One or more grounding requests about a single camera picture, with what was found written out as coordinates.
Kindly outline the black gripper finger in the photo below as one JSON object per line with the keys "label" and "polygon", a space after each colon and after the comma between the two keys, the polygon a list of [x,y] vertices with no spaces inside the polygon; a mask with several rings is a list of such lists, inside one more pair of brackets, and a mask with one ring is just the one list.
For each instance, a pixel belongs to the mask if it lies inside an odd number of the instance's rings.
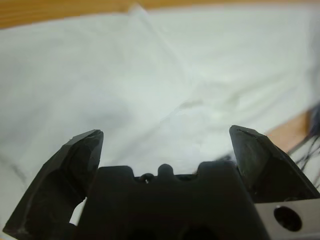
{"label": "black gripper finger", "polygon": [[88,196],[97,172],[104,133],[74,136],[39,170],[4,226],[17,240],[71,240],[75,208]]}
{"label": "black gripper finger", "polygon": [[295,162],[266,135],[238,125],[231,126],[229,134],[239,173],[255,203],[320,197]]}

